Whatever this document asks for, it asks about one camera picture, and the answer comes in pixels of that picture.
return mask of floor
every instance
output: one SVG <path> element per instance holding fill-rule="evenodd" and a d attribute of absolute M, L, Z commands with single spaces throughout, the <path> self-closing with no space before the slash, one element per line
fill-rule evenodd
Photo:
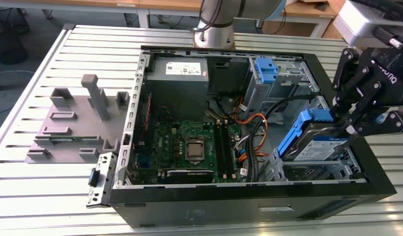
<path fill-rule="evenodd" d="M 28 59 L 16 65 L 4 65 L 0 63 L 0 72 L 8 70 L 35 71 L 66 23 L 126 27 L 124 15 L 119 13 L 78 13 L 74 11 L 56 10 L 52 12 L 52 16 L 54 18 L 47 20 L 40 10 L 27 9 L 26 19 L 31 31 L 26 35 L 22 35 L 20 38 L 28 51 Z M 132 14 L 128 17 L 128 21 L 134 23 L 135 27 L 139 27 L 136 15 Z M 196 17 L 183 17 L 183 19 L 180 16 L 167 17 L 168 16 L 163 19 L 164 23 L 159 24 L 159 19 L 152 15 L 151 27 L 159 29 L 170 29 L 172 27 L 172 29 L 187 30 L 198 25 L 199 19 Z M 254 20 L 236 20 L 235 32 L 258 33 L 255 30 Z M 6 73 L 0 75 L 0 112 L 14 106 L 30 81 L 30 77 L 31 74 L 24 72 Z M 7 114 L 8 111 L 0 113 L 0 126 Z"/>

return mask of blue drive bracket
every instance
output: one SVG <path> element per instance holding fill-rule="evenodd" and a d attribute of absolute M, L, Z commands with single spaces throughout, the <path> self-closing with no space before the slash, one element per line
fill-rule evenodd
<path fill-rule="evenodd" d="M 278 153 L 282 156 L 286 150 L 290 148 L 290 145 L 299 138 L 303 134 L 303 126 L 307 122 L 316 121 L 316 122 L 334 122 L 334 118 L 330 114 L 330 110 L 324 109 L 306 109 L 299 113 L 298 119 L 295 124 L 291 127 L 282 143 L 278 146 Z"/>
<path fill-rule="evenodd" d="M 271 58 L 256 58 L 256 69 L 260 73 L 260 80 L 266 84 L 271 84 L 276 81 L 278 67 Z"/>

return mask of wooden table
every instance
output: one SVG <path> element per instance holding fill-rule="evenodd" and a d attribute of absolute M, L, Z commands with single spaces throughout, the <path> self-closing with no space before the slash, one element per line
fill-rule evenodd
<path fill-rule="evenodd" d="M 55 10 L 135 13 L 142 28 L 150 28 L 150 15 L 199 16 L 202 0 L 0 0 L 0 6 Z M 286 7 L 287 22 L 314 23 L 311 37 L 322 37 L 336 13 L 314 9 L 314 3 L 296 2 Z"/>
<path fill-rule="evenodd" d="M 138 13 L 140 0 L 0 0 L 2 7 Z"/>
<path fill-rule="evenodd" d="M 140 27 L 150 27 L 148 16 L 158 15 L 179 15 L 199 16 L 202 0 L 140 0 L 139 2 L 139 23 Z M 331 22 L 336 17 L 335 11 L 328 6 L 326 11 L 315 9 L 315 3 L 296 2 L 286 7 L 286 21 L 296 23 L 316 24 L 311 37 L 322 37 Z M 272 21 L 282 21 L 282 16 Z"/>

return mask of screw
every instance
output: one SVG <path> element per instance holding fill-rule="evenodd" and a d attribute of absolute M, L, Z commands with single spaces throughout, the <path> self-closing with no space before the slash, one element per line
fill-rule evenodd
<path fill-rule="evenodd" d="M 403 47 L 403 43 L 398 41 L 395 38 L 390 39 L 390 44 L 396 48 L 400 49 Z"/>

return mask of green motherboard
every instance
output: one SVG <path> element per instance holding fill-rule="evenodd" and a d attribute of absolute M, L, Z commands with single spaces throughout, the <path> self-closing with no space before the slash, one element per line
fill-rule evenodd
<path fill-rule="evenodd" d="M 220 165 L 216 159 L 216 148 L 219 125 L 214 122 L 158 122 L 155 126 L 151 155 L 136 154 L 138 167 L 130 170 L 134 183 L 160 184 L 167 170 L 208 170 L 214 171 L 215 183 L 239 182 L 240 176 L 236 174 L 220 174 Z M 227 168 L 236 169 L 232 143 L 240 136 L 240 127 L 236 124 L 222 124 L 230 142 L 230 150 L 224 150 L 231 158 Z M 190 155 L 203 158 L 191 159 Z"/>

